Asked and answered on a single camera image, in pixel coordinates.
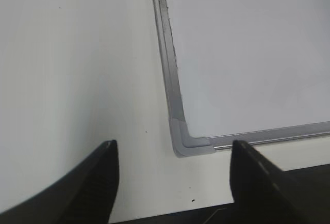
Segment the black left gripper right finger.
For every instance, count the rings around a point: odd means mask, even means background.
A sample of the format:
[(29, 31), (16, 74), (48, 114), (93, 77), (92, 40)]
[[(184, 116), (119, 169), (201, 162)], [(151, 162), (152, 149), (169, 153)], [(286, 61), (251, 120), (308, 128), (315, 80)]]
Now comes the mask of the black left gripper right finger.
[(329, 223), (329, 165), (283, 171), (235, 140), (229, 181), (229, 223)]

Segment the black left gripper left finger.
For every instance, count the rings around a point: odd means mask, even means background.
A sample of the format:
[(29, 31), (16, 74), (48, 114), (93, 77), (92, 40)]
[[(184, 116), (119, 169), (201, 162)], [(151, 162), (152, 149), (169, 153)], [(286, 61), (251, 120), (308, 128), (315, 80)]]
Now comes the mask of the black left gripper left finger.
[(32, 198), (1, 213), (1, 223), (108, 223), (119, 186), (115, 140)]

